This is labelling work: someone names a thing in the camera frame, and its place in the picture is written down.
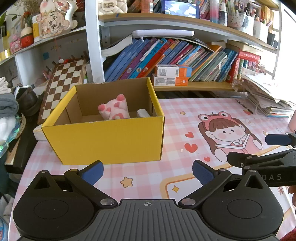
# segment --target white quilted handbag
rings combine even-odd
[[[111,13],[127,13],[128,6],[126,0],[99,0],[99,15]]]

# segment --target frog headband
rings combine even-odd
[[[229,121],[232,121],[234,123],[236,123],[237,125],[239,125],[234,119],[231,118],[230,114],[226,113],[226,112],[219,112],[218,113],[219,115],[212,115],[212,116],[209,116],[209,115],[205,115],[205,114],[200,114],[198,116],[198,118],[205,123],[205,128],[206,130],[210,130],[209,128],[209,125],[210,125],[210,122],[214,119],[226,119],[226,120],[229,120]]]

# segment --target pink plush toy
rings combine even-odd
[[[123,94],[118,95],[116,99],[110,100],[107,104],[99,105],[98,110],[104,120],[130,118],[126,98]]]

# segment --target stack of papers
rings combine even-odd
[[[250,92],[248,99],[266,116],[291,117],[296,109],[294,88],[281,86],[279,83],[264,75],[242,75],[244,87]]]

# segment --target yellow star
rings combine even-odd
[[[133,186],[132,181],[132,178],[124,177],[124,179],[120,183],[123,185],[124,188],[127,188]]]
[[[174,187],[173,187],[173,189],[172,189],[173,191],[175,191],[176,193],[178,193],[178,191],[179,191],[179,188],[178,187],[176,187],[175,185],[174,185]]]

